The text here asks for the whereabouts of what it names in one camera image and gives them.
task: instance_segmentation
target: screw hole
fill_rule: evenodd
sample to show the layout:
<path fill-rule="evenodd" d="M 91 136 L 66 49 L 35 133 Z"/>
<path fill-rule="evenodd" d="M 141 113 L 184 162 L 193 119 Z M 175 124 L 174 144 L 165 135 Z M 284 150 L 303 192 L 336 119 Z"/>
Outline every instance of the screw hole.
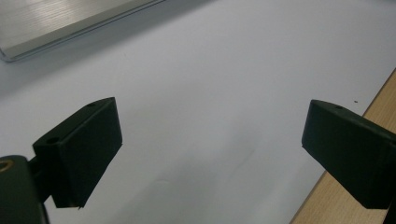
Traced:
<path fill-rule="evenodd" d="M 57 143 L 58 141 L 59 141 L 59 137 L 53 137 L 47 140 L 47 144 L 54 144 Z"/>
<path fill-rule="evenodd" d="M 14 161 L 0 161 L 0 173 L 8 170 L 12 165 L 14 164 Z"/>

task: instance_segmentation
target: white table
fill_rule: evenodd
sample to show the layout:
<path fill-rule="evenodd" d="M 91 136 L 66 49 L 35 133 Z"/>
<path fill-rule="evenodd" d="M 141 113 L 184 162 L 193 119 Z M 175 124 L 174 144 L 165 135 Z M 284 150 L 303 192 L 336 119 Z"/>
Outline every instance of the white table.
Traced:
<path fill-rule="evenodd" d="M 0 156 L 85 104 L 118 102 L 124 145 L 53 224 L 288 223 L 322 174 L 312 98 L 359 114 L 396 59 L 392 1 L 168 0 L 0 63 Z"/>

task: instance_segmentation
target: metal plate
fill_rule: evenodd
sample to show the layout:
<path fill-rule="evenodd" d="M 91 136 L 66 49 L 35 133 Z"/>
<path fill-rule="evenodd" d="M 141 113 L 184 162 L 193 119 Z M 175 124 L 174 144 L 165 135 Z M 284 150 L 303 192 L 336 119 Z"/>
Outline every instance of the metal plate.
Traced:
<path fill-rule="evenodd" d="M 148 7 L 154 0 L 3 0 L 0 2 L 0 57 L 18 59 L 33 49 L 69 39 Z"/>

